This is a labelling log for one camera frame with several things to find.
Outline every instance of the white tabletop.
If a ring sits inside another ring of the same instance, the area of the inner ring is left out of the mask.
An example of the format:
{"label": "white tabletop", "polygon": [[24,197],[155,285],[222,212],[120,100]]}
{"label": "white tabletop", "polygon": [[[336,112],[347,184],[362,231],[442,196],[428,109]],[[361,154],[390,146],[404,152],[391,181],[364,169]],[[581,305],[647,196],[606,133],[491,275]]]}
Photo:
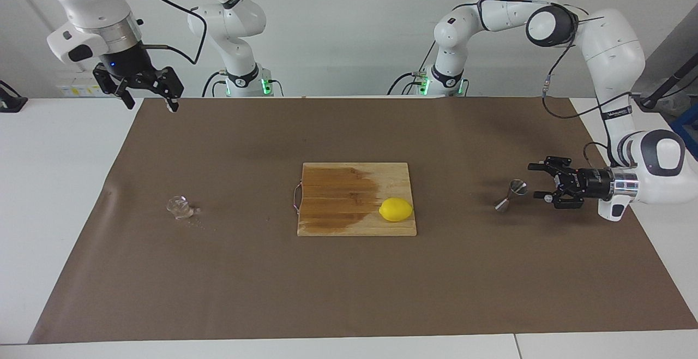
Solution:
{"label": "white tabletop", "polygon": [[[592,100],[576,100],[578,110]],[[94,206],[135,111],[111,99],[30,100],[0,115],[0,344],[25,344]],[[669,128],[633,113],[638,129]],[[598,115],[584,118],[604,141]],[[698,163],[690,164],[698,170]],[[633,205],[698,314],[698,200]],[[0,357],[698,357],[698,330],[455,337],[116,342],[0,346]]]}

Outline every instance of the cutting board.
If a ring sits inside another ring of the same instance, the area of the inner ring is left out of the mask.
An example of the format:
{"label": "cutting board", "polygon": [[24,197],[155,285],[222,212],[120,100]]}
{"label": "cutting board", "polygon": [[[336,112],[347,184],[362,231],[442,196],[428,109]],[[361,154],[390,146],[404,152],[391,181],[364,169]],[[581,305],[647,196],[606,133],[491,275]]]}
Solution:
{"label": "cutting board", "polygon": [[416,236],[414,213],[403,222],[378,212],[390,197],[412,203],[407,163],[304,163],[298,236]]}

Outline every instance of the metal handle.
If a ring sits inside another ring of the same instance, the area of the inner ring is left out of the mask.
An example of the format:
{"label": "metal handle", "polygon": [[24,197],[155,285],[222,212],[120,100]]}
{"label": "metal handle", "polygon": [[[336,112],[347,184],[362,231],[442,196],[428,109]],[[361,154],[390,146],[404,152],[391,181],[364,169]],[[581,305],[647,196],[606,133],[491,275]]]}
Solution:
{"label": "metal handle", "polygon": [[303,181],[301,180],[298,182],[298,186],[293,190],[293,209],[296,210],[296,214],[300,215],[301,214],[301,202],[303,200],[303,191],[301,191],[301,199],[296,202],[296,199],[298,198],[298,190],[303,189]]}

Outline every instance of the yellow lemon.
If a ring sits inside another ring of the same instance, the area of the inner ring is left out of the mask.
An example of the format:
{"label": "yellow lemon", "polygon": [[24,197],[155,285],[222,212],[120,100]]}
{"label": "yellow lemon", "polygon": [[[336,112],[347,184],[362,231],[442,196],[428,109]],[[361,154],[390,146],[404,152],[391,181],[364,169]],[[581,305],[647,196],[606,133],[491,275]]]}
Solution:
{"label": "yellow lemon", "polygon": [[388,198],[378,212],[389,222],[401,222],[412,214],[412,205],[402,198]]}

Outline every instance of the brown tablecloth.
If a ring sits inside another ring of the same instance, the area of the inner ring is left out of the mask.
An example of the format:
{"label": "brown tablecloth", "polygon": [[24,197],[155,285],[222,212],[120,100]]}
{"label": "brown tablecloth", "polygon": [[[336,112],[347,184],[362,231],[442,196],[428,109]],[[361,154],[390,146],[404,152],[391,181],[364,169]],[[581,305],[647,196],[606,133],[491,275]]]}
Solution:
{"label": "brown tablecloth", "polygon": [[[31,342],[697,327],[631,211],[494,211],[588,141],[538,99],[146,100]],[[409,163],[417,237],[297,237],[309,161]]]}

